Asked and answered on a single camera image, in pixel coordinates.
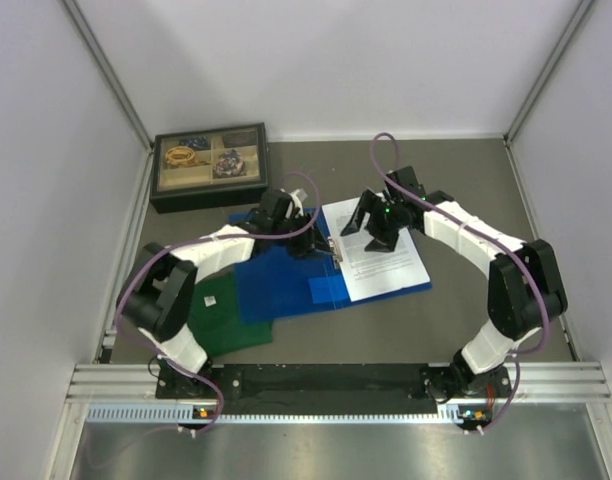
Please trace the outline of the metal folder clip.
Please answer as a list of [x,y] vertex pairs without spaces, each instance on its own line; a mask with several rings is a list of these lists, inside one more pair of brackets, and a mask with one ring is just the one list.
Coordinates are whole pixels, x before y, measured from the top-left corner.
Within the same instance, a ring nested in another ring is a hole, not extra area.
[[340,270],[341,269],[341,263],[343,262],[343,256],[342,256],[342,252],[340,250],[340,247],[339,247],[337,241],[333,237],[328,237],[327,241],[328,241],[328,245],[329,245],[329,249],[330,249],[330,255],[332,257],[332,262],[333,262],[334,268],[336,270]]

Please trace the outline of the printed white paper sheets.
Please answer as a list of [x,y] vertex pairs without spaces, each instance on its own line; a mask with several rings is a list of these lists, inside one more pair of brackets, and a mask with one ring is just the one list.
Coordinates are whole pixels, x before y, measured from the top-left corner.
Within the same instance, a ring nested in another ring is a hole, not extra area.
[[371,236],[364,228],[341,236],[357,203],[357,199],[349,199],[322,207],[329,237],[337,241],[343,256],[341,269],[334,268],[327,278],[331,301],[356,303],[430,289],[430,276],[407,230],[399,231],[396,249],[391,253],[365,252]]

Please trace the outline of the blue file folder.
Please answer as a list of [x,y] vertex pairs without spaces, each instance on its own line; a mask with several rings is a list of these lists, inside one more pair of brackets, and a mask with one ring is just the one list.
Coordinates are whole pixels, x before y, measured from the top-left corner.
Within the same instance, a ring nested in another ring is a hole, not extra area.
[[407,287],[353,299],[342,272],[330,256],[299,260],[282,246],[273,246],[252,260],[237,263],[234,277],[240,320],[244,324],[340,310],[432,288],[426,277]]

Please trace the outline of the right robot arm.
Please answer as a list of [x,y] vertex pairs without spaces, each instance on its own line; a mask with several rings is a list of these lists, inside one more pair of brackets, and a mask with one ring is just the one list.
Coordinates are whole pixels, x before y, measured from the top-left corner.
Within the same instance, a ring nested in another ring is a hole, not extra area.
[[426,384],[447,401],[478,394],[506,359],[568,308],[552,245],[506,235],[468,213],[447,193],[426,192],[412,167],[387,173],[381,193],[365,190],[341,231],[365,230],[365,251],[392,253],[404,230],[415,230],[451,248],[488,281],[488,318],[475,337],[453,356],[447,372]]

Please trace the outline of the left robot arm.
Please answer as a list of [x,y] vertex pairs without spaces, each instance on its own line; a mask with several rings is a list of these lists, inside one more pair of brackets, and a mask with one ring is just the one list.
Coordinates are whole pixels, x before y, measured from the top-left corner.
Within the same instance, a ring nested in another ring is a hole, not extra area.
[[209,355],[195,338],[188,318],[195,286],[221,270],[248,262],[280,246],[304,259],[331,253],[318,225],[322,207],[307,211],[302,189],[275,189],[243,219],[217,231],[167,247],[156,242],[143,247],[116,301],[115,325],[129,322],[138,340],[178,372],[178,384],[191,396],[212,387],[206,367]]

